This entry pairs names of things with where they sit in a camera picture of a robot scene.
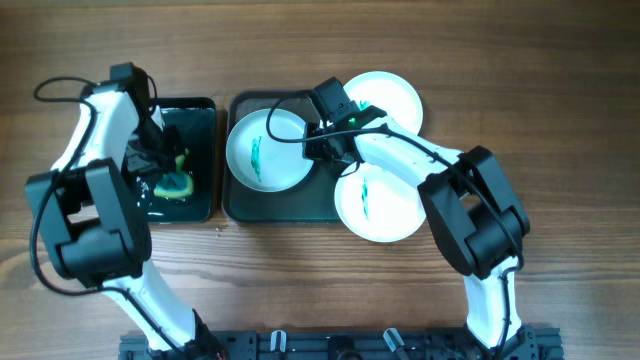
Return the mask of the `yellow green sponge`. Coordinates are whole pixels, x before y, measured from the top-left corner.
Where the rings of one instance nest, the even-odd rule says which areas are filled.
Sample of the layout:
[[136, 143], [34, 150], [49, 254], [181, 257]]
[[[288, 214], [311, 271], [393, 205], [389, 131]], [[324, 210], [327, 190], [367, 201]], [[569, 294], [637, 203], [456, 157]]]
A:
[[183, 170], [188, 156], [189, 150], [186, 149], [183, 154], [175, 158], [175, 170], [164, 174], [153, 189], [153, 194], [156, 197], [184, 199], [193, 194], [194, 180], [188, 172]]

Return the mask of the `white plate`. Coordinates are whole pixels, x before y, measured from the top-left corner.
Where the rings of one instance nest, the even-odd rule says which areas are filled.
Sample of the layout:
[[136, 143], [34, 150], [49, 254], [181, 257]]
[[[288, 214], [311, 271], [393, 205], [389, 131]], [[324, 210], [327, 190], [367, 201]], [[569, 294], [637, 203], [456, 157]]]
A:
[[301, 182], [314, 162], [303, 157], [301, 143], [275, 141], [266, 131], [269, 109], [243, 117], [231, 130], [226, 161], [234, 177], [260, 192], [280, 192]]
[[378, 243], [403, 240], [426, 220], [414, 187], [367, 163], [353, 163], [343, 171], [336, 183], [334, 203], [345, 226]]
[[371, 71], [349, 80], [344, 90], [361, 109], [375, 106], [405, 130], [415, 135], [420, 132], [423, 104], [415, 88], [404, 78], [390, 72]]

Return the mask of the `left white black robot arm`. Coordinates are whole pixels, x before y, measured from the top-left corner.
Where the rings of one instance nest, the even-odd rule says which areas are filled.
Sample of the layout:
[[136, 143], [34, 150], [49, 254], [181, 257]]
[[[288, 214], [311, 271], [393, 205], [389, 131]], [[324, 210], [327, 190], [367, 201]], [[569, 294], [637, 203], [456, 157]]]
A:
[[25, 185], [31, 266], [66, 297], [104, 294], [138, 325], [152, 359], [222, 359], [225, 350], [151, 260], [148, 222], [125, 180], [137, 165], [174, 170], [185, 149], [149, 96], [148, 81], [86, 81], [63, 154]]

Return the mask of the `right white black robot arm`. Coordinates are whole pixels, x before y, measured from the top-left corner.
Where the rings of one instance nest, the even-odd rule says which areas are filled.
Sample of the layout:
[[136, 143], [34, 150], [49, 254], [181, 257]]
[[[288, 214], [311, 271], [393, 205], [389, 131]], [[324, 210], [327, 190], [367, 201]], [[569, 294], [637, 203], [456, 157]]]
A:
[[530, 222], [488, 149], [439, 147], [371, 106], [325, 128], [308, 126], [302, 154], [376, 165], [416, 189], [437, 248], [464, 277], [469, 332], [492, 355], [505, 353], [521, 328], [514, 277]]

